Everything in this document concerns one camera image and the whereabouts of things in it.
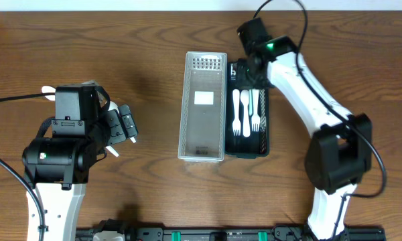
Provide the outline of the white plastic fork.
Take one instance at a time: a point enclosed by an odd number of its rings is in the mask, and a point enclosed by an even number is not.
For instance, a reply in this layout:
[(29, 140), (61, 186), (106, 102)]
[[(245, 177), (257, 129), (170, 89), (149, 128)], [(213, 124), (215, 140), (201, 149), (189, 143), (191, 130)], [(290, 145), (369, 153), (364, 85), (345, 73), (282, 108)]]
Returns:
[(232, 129), (234, 136), (241, 135), (241, 122), (239, 120), (239, 103), (240, 103), (240, 91), (238, 89), (234, 89), (232, 91), (232, 103), (234, 109), (234, 120), (232, 122)]
[(253, 115), (253, 90), (249, 90), (249, 105), (248, 105), (249, 116)]
[(259, 107), (259, 90), (252, 89), (252, 103), (253, 103), (253, 114), (252, 114), (252, 131), (258, 132), (260, 128), (260, 116), (258, 114)]

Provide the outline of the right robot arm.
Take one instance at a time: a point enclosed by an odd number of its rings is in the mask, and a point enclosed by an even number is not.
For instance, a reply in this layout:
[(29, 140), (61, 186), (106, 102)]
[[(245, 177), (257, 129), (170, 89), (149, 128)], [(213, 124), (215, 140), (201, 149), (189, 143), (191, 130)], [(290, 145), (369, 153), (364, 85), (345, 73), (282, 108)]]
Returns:
[(261, 18), (243, 23), (237, 34), (247, 55), (237, 85), (278, 89), (301, 118), (311, 138), (304, 167), (314, 186), (307, 225), (315, 240), (336, 240), (350, 198), (371, 169), (371, 120), (336, 101), (306, 65), (302, 45), (270, 36)]

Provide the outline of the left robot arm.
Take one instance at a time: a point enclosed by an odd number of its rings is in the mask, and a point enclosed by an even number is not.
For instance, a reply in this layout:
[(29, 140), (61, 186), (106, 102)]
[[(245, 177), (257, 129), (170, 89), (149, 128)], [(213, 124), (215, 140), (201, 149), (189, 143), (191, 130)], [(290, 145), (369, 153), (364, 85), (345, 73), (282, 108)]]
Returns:
[(29, 200), (28, 240), (74, 240), (89, 169), (107, 147), (134, 141), (138, 130), (128, 105), (117, 106), (102, 86), (56, 88), (55, 115), (24, 149)]

